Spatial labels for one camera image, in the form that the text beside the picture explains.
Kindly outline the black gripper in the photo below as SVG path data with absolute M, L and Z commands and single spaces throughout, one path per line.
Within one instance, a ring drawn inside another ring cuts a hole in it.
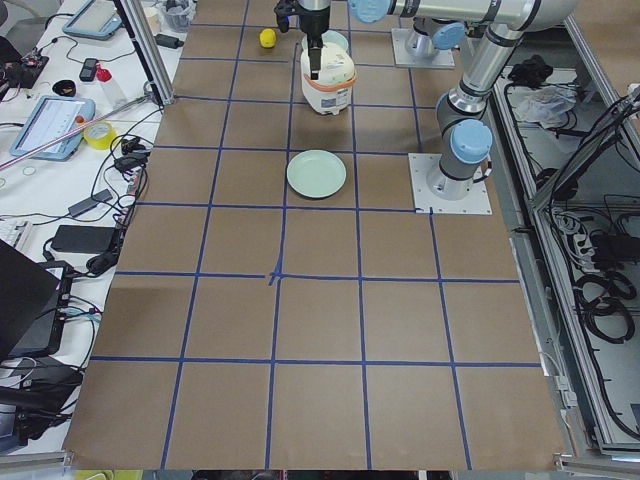
M 274 7 L 276 24 L 282 33 L 290 29 L 289 18 L 299 17 L 301 30 L 308 35 L 310 79 L 317 80 L 321 70 L 323 41 L 321 35 L 329 29 L 330 0 L 279 0 Z

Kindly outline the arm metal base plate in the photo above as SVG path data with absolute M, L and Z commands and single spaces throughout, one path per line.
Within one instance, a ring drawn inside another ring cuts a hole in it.
M 413 29 L 391 30 L 394 61 L 396 67 L 423 69 L 453 69 L 452 50 L 437 49 L 428 35 Z
M 440 154 L 410 153 L 409 173 L 414 210 L 421 214 L 491 215 L 483 171 L 467 180 L 452 180 L 440 169 Z

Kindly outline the green plate near arm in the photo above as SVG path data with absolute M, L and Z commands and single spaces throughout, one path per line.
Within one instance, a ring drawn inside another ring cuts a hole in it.
M 345 184 L 347 170 L 342 160 L 325 150 L 307 150 L 295 155 L 286 170 L 289 186 L 298 194 L 322 199 Z
M 349 42 L 347 38 L 334 30 L 328 30 L 322 34 L 322 44 L 324 47 L 328 44 L 335 44 L 345 51 L 349 49 Z

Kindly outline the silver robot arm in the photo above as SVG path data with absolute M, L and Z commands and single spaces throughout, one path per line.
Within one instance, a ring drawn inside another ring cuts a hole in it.
M 457 46 L 465 36 L 463 22 L 414 17 L 405 50 L 414 58 L 429 58 Z
M 527 31 L 551 28 L 566 19 L 576 1 L 351 1 L 351 13 L 363 23 L 387 15 L 480 23 L 486 26 L 459 84 L 437 108 L 440 130 L 455 121 L 479 119 L 499 74 Z

